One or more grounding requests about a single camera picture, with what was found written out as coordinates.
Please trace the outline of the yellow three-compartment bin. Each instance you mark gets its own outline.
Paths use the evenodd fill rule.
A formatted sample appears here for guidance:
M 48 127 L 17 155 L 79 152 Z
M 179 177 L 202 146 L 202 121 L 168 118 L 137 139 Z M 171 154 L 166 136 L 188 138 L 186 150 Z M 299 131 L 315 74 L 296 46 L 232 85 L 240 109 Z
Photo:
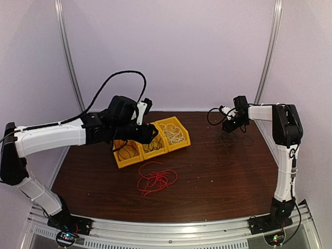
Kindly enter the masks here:
M 122 169 L 191 145 L 189 133 L 177 117 L 161 119 L 153 122 L 153 125 L 159 134 L 150 144 L 114 141 L 113 154 L 118 168 Z

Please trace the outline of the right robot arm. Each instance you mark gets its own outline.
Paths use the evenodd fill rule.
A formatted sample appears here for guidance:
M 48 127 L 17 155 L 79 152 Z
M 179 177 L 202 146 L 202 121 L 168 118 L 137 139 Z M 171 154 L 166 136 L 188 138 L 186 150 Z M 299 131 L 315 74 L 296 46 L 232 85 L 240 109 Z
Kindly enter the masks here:
M 234 107 L 221 106 L 222 130 L 231 133 L 251 120 L 272 123 L 272 138 L 278 151 L 278 179 L 266 225 L 277 229 L 290 217 L 295 207 L 295 182 L 298 149 L 303 127 L 294 104 L 250 104 L 245 96 L 233 99 Z

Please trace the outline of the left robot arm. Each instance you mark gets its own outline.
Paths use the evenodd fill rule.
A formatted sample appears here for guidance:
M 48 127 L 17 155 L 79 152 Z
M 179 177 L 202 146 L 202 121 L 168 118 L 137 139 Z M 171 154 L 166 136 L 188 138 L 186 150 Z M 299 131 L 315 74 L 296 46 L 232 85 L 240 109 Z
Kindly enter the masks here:
M 72 121 L 41 124 L 34 127 L 6 125 L 1 148 L 1 181 L 17 186 L 40 205 L 63 230 L 70 230 L 75 220 L 65 201 L 39 182 L 26 169 L 26 157 L 44 150 L 66 146 L 111 144 L 114 140 L 149 144 L 158 134 L 153 124 L 145 124 L 153 103 L 145 98 L 134 101 L 114 96 L 101 112 L 84 112 Z

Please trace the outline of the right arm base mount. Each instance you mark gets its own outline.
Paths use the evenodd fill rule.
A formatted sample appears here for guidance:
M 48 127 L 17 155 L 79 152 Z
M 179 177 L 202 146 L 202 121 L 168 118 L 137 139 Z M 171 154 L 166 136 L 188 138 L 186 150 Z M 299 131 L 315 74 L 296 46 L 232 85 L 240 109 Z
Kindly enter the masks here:
M 286 241 L 285 228 L 293 224 L 291 218 L 286 218 L 282 222 L 274 223 L 271 215 L 251 216 L 248 220 L 248 226 L 252 235 L 263 234 L 264 240 L 268 246 L 282 246 Z

